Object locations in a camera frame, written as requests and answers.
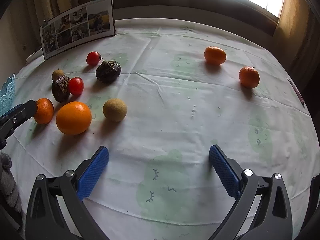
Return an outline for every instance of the red tomato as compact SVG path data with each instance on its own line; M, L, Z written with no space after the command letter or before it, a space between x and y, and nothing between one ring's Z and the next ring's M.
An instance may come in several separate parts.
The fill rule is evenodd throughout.
M96 52L96 51L93 51L93 52L90 52L88 55L87 55L87 64L89 66L96 66L99 61L102 60L102 57L101 55Z
M82 94L83 87L83 81L79 77L72 78L69 81L69 92L75 96L79 96Z

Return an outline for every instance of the table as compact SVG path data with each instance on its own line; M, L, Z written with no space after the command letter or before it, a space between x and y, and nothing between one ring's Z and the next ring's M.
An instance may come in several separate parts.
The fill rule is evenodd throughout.
M39 57L17 75L14 106L45 97L55 109L62 104L51 93L53 70L80 76L85 88L77 100L93 118L78 136L63 135L55 119L46 126L30 119L7 140L3 151L12 157L23 211L38 174L61 176L104 145L109 164L84 203L110 239L208 239L234 202L208 164L210 146L219 144L242 168L282 174L297 235L311 178L320 172L319 143L307 108L273 55L232 33L181 20L119 20L116 29L114 37L47 61ZM205 64L208 46L225 50L221 67ZM96 68L87 66L90 51L121 65L112 85L97 81ZM260 74L252 92L239 83L243 66ZM119 124L103 116L110 98L128 106ZM256 198L241 232L258 203Z

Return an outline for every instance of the orange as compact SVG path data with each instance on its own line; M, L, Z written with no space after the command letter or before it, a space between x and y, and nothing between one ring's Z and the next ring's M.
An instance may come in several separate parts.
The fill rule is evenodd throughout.
M57 113L56 124L61 132L68 135L83 133L91 124L89 107L81 102L70 102L61 107Z
M40 98L37 101L38 110L33 116L38 124L49 123L53 117L53 104L48 98Z
M255 88L259 85L259 73L251 67L243 67L239 72L239 80L246 88Z
M207 47L204 50L206 62L212 65L221 65L226 61L227 55L223 49L217 47Z

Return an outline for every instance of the framed picture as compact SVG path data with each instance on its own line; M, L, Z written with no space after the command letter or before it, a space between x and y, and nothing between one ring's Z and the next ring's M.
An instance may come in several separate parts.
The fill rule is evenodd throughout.
M115 34L112 0L95 0L79 5L40 27L44 59Z

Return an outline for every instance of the blue gripper pad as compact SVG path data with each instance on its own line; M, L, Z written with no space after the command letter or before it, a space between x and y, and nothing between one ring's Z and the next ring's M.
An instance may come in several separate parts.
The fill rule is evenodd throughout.
M209 160L216 173L218 174L219 179L221 180L228 195L230 197L234 197L236 200L239 199L241 195L240 180L215 145L211 146L210 148Z
M78 180L77 196L81 201L90 196L108 161L108 149L103 147Z

